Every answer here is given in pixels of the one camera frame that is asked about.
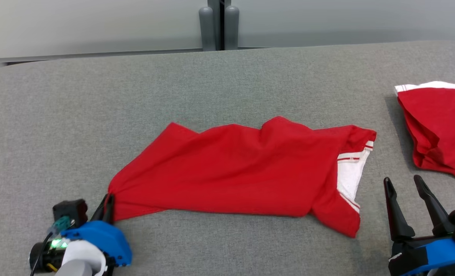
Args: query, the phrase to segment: red fabric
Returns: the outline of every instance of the red fabric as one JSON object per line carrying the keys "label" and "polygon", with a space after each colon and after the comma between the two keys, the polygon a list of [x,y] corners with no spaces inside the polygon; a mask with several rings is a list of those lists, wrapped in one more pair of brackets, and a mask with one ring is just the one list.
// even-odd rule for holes
{"label": "red fabric", "polygon": [[168,127],[117,173],[115,219],[167,209],[286,215],[309,212],[355,237],[359,214],[336,190],[337,157],[361,152],[375,131],[322,130],[275,117],[261,129],[226,125],[196,133]]}
{"label": "red fabric", "polygon": [[398,101],[416,166],[455,175],[455,89],[412,89],[399,92]]}

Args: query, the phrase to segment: gray fabric surface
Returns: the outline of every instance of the gray fabric surface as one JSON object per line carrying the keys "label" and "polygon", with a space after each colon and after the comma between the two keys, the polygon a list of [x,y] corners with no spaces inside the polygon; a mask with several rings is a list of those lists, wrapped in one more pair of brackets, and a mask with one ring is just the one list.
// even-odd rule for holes
{"label": "gray fabric surface", "polygon": [[311,128],[377,131],[360,181],[361,228],[350,239],[315,218],[166,211],[117,224],[134,253],[122,276],[387,275],[391,241],[382,179],[391,177],[417,235],[431,234],[419,173],[447,211],[455,178],[420,171],[393,93],[455,83],[455,42],[117,56],[0,69],[0,275],[29,273],[51,207],[84,198],[89,215],[111,178],[175,121],[195,131],[276,115]]}

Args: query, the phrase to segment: folded red cloth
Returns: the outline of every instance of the folded red cloth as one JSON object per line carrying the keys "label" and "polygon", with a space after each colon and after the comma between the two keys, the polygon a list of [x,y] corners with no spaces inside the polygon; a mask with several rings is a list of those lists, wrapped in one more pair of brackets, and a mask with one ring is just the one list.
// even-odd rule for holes
{"label": "folded red cloth", "polygon": [[455,175],[455,84],[429,82],[395,87],[419,168]]}
{"label": "folded red cloth", "polygon": [[261,129],[225,125],[196,133],[168,127],[113,178],[115,220],[167,209],[287,215],[312,212],[355,237],[353,201],[375,131],[312,130],[283,117]]}

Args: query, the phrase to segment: white panel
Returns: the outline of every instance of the white panel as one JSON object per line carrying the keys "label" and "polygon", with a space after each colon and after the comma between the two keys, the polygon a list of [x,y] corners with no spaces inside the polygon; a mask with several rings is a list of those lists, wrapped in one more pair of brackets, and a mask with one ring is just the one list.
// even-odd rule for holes
{"label": "white panel", "polygon": [[201,48],[207,0],[0,0],[0,58]]}
{"label": "white panel", "polygon": [[455,39],[455,0],[232,0],[240,47]]}

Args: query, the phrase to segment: yellow wire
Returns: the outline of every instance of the yellow wire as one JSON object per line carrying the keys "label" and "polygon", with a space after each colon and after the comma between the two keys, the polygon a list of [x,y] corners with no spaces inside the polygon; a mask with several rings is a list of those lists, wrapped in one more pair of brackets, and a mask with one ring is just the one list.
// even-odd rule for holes
{"label": "yellow wire", "polygon": [[47,264],[47,266],[52,269],[54,272],[57,272],[57,268],[55,268],[55,266],[53,266],[52,264]]}

